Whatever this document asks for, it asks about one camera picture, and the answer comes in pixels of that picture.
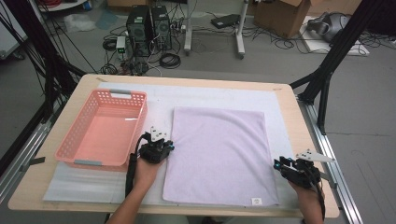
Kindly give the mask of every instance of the white cloth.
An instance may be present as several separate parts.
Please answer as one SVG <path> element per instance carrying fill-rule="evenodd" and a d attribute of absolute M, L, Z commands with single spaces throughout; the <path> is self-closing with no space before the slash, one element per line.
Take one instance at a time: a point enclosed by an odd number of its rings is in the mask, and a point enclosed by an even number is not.
<path fill-rule="evenodd" d="M 175 203 L 278 204 L 264 113 L 177 107 L 163 198 Z"/>

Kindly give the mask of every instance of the computer tower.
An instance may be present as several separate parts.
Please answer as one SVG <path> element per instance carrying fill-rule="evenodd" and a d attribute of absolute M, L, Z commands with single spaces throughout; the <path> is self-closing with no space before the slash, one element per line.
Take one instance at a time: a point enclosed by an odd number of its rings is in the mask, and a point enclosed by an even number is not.
<path fill-rule="evenodd" d="M 165 6 L 151 8 L 152 23 L 154 25 L 154 37 L 158 50 L 172 48 L 170 21 Z"/>
<path fill-rule="evenodd" d="M 146 5 L 132 6 L 126 22 L 133 55 L 148 57 L 150 55 L 149 43 L 153 39 L 149 7 Z"/>

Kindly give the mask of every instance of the gray floor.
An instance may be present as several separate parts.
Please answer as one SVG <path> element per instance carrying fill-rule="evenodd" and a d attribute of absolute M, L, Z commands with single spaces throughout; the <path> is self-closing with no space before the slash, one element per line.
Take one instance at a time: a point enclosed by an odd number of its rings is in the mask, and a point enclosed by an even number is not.
<path fill-rule="evenodd" d="M 71 12 L 80 10 L 66 10 L 64 14 Z M 86 14 L 93 21 L 100 21 L 103 10 Z M 197 22 L 205 24 L 202 19 Z M 102 37 L 124 23 L 124 18 L 117 18 L 107 30 L 73 33 L 70 37 L 97 70 L 104 63 Z M 91 72 L 64 36 L 63 40 L 72 63 Z M 181 51 L 181 66 L 177 71 L 160 68 L 162 76 L 291 83 L 315 71 L 325 57 L 323 54 L 302 54 L 297 48 L 279 49 L 268 35 L 254 40 L 245 38 L 245 48 L 245 59 L 239 60 L 233 36 L 194 33 L 191 55 L 186 57 Z M 396 101 L 393 99 L 396 95 L 396 51 L 386 47 L 367 49 L 371 53 L 369 57 L 347 56 L 337 68 L 330 89 L 326 131 L 363 222 L 394 223 L 396 175 L 393 163 L 396 156 L 392 150 L 396 148 Z M 41 105 L 43 96 L 28 60 L 0 62 L 0 69 L 0 156 L 3 156 Z M 148 76 L 159 75 L 155 69 L 148 71 Z M 0 205 L 1 223 L 102 223 L 105 217 L 105 214 L 96 213 L 10 211 L 7 200 Z M 199 217 L 191 217 L 191 223 L 199 221 Z M 343 216 L 326 222 L 345 223 Z M 240 223 L 298 223 L 298 220 L 248 218 Z"/>

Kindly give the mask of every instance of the white mat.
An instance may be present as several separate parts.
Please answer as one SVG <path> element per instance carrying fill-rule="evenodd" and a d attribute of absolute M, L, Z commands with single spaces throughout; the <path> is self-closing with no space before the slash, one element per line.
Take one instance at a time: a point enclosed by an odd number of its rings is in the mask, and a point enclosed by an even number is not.
<path fill-rule="evenodd" d="M 320 35 L 315 31 L 307 31 L 306 26 L 309 20 L 315 17 L 306 16 L 304 23 L 300 28 L 300 35 L 302 35 L 303 42 L 309 52 L 312 53 L 328 53 L 330 51 L 329 43 L 324 41 Z M 361 42 L 356 41 L 355 45 L 350 49 L 348 55 L 354 56 L 369 56 L 370 52 L 365 48 Z"/>
<path fill-rule="evenodd" d="M 163 198 L 174 203 L 278 204 L 262 112 L 176 107 Z"/>
<path fill-rule="evenodd" d="M 231 89 L 216 89 L 216 88 L 191 88 L 179 86 L 157 86 L 157 85 L 139 85 L 139 84 L 126 84 L 126 83 L 109 83 L 103 82 L 99 88 L 109 88 L 118 90 L 135 90 L 144 91 L 148 95 L 148 115 L 146 122 L 143 126 L 144 131 L 149 132 L 149 127 L 152 125 L 164 132 L 171 133 L 173 110 L 175 106 L 197 106 L 197 107 L 211 107 L 211 108 L 227 108 L 239 109 L 247 111 L 261 111 L 265 113 L 268 120 L 267 132 L 268 142 L 271 149 L 272 158 L 279 156 L 294 157 L 291 151 L 290 141 L 287 130 L 277 103 L 276 95 L 270 91 L 245 91 L 245 90 L 231 90 Z M 169 203 L 162 199 L 163 195 L 163 181 L 165 176 L 166 163 L 160 169 L 157 179 L 150 191 L 146 195 L 143 204 L 164 204 Z M 46 201 L 71 201 L 72 202 L 87 202 L 95 198 L 95 194 L 90 194 L 86 191 L 82 194 L 83 197 L 68 197 L 64 193 L 56 189 L 56 182 L 62 181 L 62 178 L 57 172 L 49 185 Z M 125 180 L 121 180 L 120 185 L 124 184 Z M 80 185 L 82 182 L 75 181 L 70 183 L 73 185 L 75 194 L 79 195 L 81 190 Z M 295 192 L 290 188 L 287 181 L 280 175 L 276 174 L 276 186 L 279 192 L 280 204 L 285 204 L 287 207 L 295 207 Z M 109 191 L 104 190 L 102 193 L 110 194 Z M 119 194 L 121 196 L 112 196 L 111 198 L 122 198 L 124 190 L 122 189 Z M 116 200 L 106 201 L 105 203 L 120 203 Z"/>

